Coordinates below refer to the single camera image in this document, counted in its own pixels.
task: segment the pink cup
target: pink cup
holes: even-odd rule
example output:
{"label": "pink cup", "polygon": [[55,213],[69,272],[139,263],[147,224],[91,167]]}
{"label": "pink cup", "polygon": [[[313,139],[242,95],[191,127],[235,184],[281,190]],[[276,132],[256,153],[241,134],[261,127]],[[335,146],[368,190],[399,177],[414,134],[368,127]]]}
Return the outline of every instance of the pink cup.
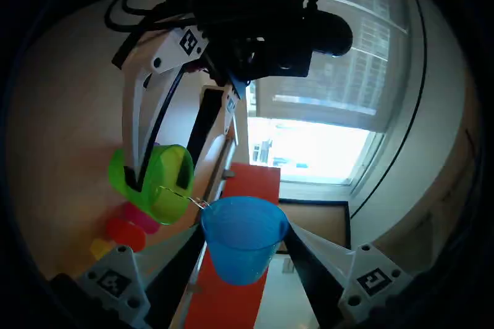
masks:
{"label": "pink cup", "polygon": [[154,234],[159,230],[160,223],[146,215],[131,202],[126,202],[123,205],[123,217],[134,225],[139,226],[146,234]]}

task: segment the green cup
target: green cup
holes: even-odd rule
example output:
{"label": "green cup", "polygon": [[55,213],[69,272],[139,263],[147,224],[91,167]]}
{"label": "green cup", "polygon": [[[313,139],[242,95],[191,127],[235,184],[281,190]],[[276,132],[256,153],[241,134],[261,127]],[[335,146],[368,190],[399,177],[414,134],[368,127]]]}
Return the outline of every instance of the green cup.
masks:
{"label": "green cup", "polygon": [[125,182],[124,152],[116,150],[108,170],[111,185],[127,200],[154,220],[170,225],[187,210],[189,200],[171,191],[190,197],[194,183],[194,165],[183,146],[155,146],[151,152],[142,191],[131,189]]}

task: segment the blue cup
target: blue cup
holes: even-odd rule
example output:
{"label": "blue cup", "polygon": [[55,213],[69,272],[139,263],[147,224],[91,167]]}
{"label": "blue cup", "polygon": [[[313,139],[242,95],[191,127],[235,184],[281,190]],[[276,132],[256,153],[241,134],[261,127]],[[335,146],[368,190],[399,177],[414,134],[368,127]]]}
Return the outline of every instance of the blue cup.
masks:
{"label": "blue cup", "polygon": [[212,263],[232,285],[256,282],[288,231],[288,219],[276,205],[249,196],[223,198],[202,211]]}

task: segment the orange table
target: orange table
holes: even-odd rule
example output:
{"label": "orange table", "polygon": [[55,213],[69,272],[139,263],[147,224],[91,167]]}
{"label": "orange table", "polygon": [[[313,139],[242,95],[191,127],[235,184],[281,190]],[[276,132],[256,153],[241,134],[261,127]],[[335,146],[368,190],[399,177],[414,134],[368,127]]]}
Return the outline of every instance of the orange table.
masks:
{"label": "orange table", "polygon": [[[223,197],[255,196],[278,204],[280,169],[233,163],[235,173],[223,190]],[[186,329],[236,328],[252,329],[261,304],[267,270],[257,282],[247,286],[233,286],[220,279],[206,250],[196,282]]]}

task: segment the bright window light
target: bright window light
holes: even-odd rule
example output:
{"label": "bright window light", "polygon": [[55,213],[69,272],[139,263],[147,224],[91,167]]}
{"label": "bright window light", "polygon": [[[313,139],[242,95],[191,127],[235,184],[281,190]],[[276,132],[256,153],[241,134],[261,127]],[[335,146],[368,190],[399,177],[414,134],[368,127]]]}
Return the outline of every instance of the bright window light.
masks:
{"label": "bright window light", "polygon": [[248,118],[250,163],[280,167],[282,181],[349,185],[369,131],[322,123]]}

